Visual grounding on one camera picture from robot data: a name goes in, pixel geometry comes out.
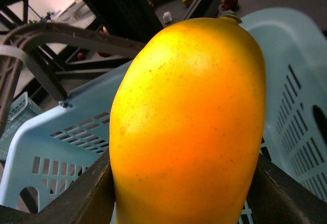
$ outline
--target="light blue plastic basket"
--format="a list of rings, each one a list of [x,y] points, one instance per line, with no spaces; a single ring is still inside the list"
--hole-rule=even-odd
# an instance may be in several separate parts
[[[312,20],[291,9],[258,11],[242,20],[266,61],[262,151],[326,201],[327,149],[313,106],[327,111],[327,42]],[[73,91],[67,108],[44,112],[18,130],[0,185],[1,205],[15,208],[21,190],[33,186],[41,210],[108,148],[109,112],[129,64]],[[239,220],[244,223],[253,223],[247,203]]]
[[[24,92],[12,103],[5,131],[0,138],[0,160],[7,159],[10,142],[19,127],[42,112],[42,109],[28,97],[27,92]]]

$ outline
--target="curved metal rail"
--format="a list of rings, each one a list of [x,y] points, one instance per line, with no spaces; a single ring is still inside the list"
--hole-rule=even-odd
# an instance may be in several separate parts
[[[141,42],[103,35],[62,23],[42,22],[17,27],[4,37],[0,47],[11,45],[29,54],[30,57],[24,60],[24,64],[56,101],[66,100],[67,93],[49,66],[33,53],[35,48],[47,43],[62,43],[130,59],[133,59],[145,46]],[[5,129],[21,69],[21,60],[0,56],[0,136]]]

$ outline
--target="small white object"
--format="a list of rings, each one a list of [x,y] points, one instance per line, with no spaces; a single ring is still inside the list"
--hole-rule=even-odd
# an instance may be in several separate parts
[[[169,23],[172,20],[172,14],[167,11],[163,14],[164,23]]]

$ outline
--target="white wall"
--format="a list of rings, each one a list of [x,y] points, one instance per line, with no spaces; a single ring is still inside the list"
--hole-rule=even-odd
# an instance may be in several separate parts
[[[74,0],[29,0],[29,5],[37,12],[41,17],[46,16],[47,12],[58,12],[59,10],[66,10]],[[23,19],[22,10],[23,3],[17,2],[14,3],[8,8],[14,12],[21,20]],[[37,15],[33,13],[31,9],[28,11],[28,20],[39,20]]]

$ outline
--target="yellow mango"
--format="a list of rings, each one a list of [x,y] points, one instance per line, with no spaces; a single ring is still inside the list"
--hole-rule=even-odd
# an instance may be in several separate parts
[[[232,18],[189,19],[155,35],[111,109],[116,223],[237,223],[265,88],[260,47]]]

